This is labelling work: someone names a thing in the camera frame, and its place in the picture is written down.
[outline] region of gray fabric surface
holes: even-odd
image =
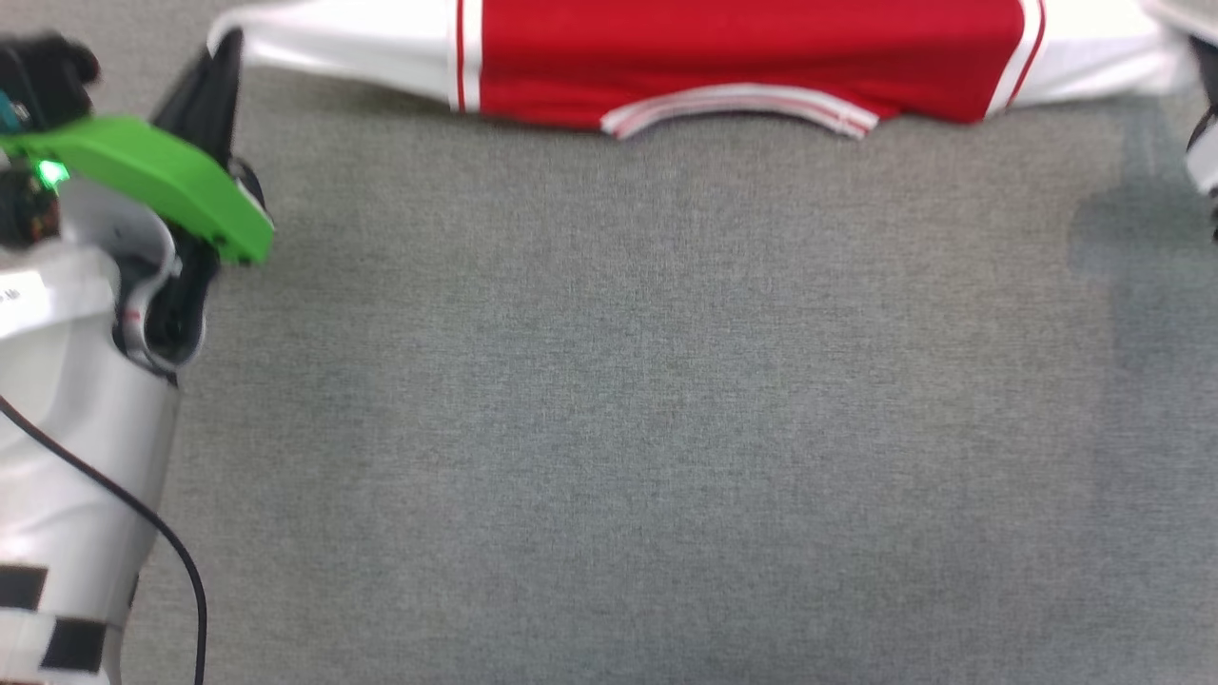
[[[227,0],[6,0],[145,113]],[[211,683],[1218,683],[1196,96],[627,144],[250,74],[185,377]],[[186,683],[160,545],[129,683]]]

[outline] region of white sleeve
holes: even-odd
[[[1200,83],[1188,38],[1138,0],[1041,0],[1045,33],[1011,106],[1163,95]]]

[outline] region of black cable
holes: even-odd
[[[1197,144],[1197,140],[1201,140],[1201,135],[1206,130],[1209,130],[1209,124],[1214,123],[1216,117],[1218,117],[1218,106],[1211,105],[1209,108],[1206,110],[1205,116],[1201,117],[1201,121],[1197,122],[1196,128],[1192,129],[1192,135],[1189,137],[1189,144],[1184,146],[1185,150],[1192,150],[1192,146]]]
[[[190,575],[190,585],[195,589],[195,603],[199,607],[199,637],[196,641],[195,652],[195,685],[203,685],[203,665],[206,664],[207,657],[207,592],[203,591],[203,579],[199,575],[199,568],[195,566],[195,559],[190,557],[190,552],[186,551],[186,546],[181,544],[181,540],[174,534],[173,529],[161,519],[145,505],[139,501],[135,495],[132,495],[122,485],[114,483],[113,480],[106,478],[104,473],[86,464],[79,457],[67,451],[62,445],[51,439],[50,435],[43,433],[37,425],[29,422],[21,412],[17,411],[9,400],[0,395],[0,414],[4,414],[9,421],[13,422],[17,428],[22,429],[27,435],[33,438],[39,445],[50,450],[55,456],[72,464],[77,470],[84,473],[99,485],[110,490],[112,495],[123,501],[124,505],[135,509],[135,513],[144,517],[149,523],[156,527],[164,535],[164,539],[173,547],[173,551],[178,552],[178,557],[181,558],[183,566],[186,567],[186,574]]]

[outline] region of black stripe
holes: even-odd
[[[97,673],[101,670],[101,648],[105,645],[105,623],[61,618],[55,622],[55,633],[46,647],[43,668]]]
[[[46,569],[0,566],[0,609],[38,611],[46,585]]]

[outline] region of red and white jersey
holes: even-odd
[[[1044,0],[458,0],[465,110],[628,135],[764,110],[861,137],[900,112],[1006,107]]]
[[[306,0],[234,10],[213,44],[231,28],[251,65],[618,137],[766,111],[861,138],[905,112],[968,123],[1195,80],[1136,0]]]

